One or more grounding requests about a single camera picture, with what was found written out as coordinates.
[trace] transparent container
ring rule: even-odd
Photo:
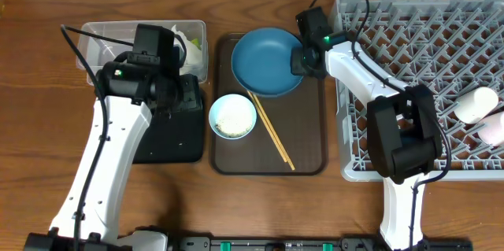
[[[82,31],[102,35],[111,39],[119,39],[125,42],[133,42],[135,39],[136,27],[138,24],[151,24],[162,26],[169,30],[176,25],[176,30],[183,32],[189,41],[197,39],[199,48],[202,51],[201,63],[191,63],[186,61],[180,69],[180,74],[190,73],[198,77],[200,83],[206,81],[208,75],[208,42],[206,41],[206,25],[201,20],[137,20],[137,21],[117,21],[117,22],[91,22],[82,26]],[[109,61],[123,53],[132,50],[131,46],[107,42],[95,39],[86,35],[80,35],[78,48],[93,73],[103,67]],[[84,70],[79,58],[76,58],[77,68]],[[91,85],[91,80],[87,77],[87,82]]]

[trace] pair of chopsticks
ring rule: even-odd
[[[266,129],[268,130],[269,135],[271,136],[271,139],[275,143],[276,149],[278,150],[278,153],[280,153],[280,156],[283,159],[283,162],[289,163],[291,166],[292,170],[295,170],[296,168],[294,167],[294,164],[292,164],[292,161],[287,154],[287,151],[284,148],[284,145],[282,145],[282,142],[278,138],[278,135],[275,132],[275,129],[273,129],[273,126],[271,125],[271,122],[269,122],[269,118],[266,115],[265,110],[262,108],[261,103],[259,102],[258,97],[255,94],[252,94],[249,90],[247,91],[249,94],[250,98],[252,99],[252,102],[254,103],[255,108],[258,110],[259,116],[261,117],[262,123],[265,124]]]

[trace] green object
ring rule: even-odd
[[[199,45],[198,39],[191,40],[191,43],[194,44],[196,47],[198,47],[199,50],[202,49],[202,47]]]
[[[220,251],[231,251],[231,243],[230,242],[221,242],[220,243]]]
[[[331,243],[322,244],[322,251],[332,251],[332,244]]]

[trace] brown tray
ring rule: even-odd
[[[215,99],[246,90],[235,79],[231,57],[244,34],[223,37],[217,47]],[[278,98],[259,98],[280,141],[292,159],[295,171],[282,157],[265,125],[258,121],[247,136],[227,140],[211,138],[210,162],[225,175],[316,175],[327,164],[327,138],[324,112],[324,83],[305,78],[291,93]]]

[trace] plastic grid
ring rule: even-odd
[[[464,124],[453,113],[458,96],[481,86],[498,93],[493,113],[504,109],[502,2],[371,0],[371,13],[359,37],[368,55],[387,72],[432,90],[439,122],[447,129],[452,146],[451,169],[461,171],[450,172],[447,179],[504,179],[504,147],[485,144],[477,136],[484,124]],[[363,0],[336,0],[335,29],[355,33],[364,15]],[[338,83],[338,88],[342,100],[337,113],[339,130],[349,131],[343,132],[347,136],[343,141],[339,138],[343,176],[350,181],[380,180],[367,152],[366,110],[344,85]],[[435,170],[445,165],[443,148]]]

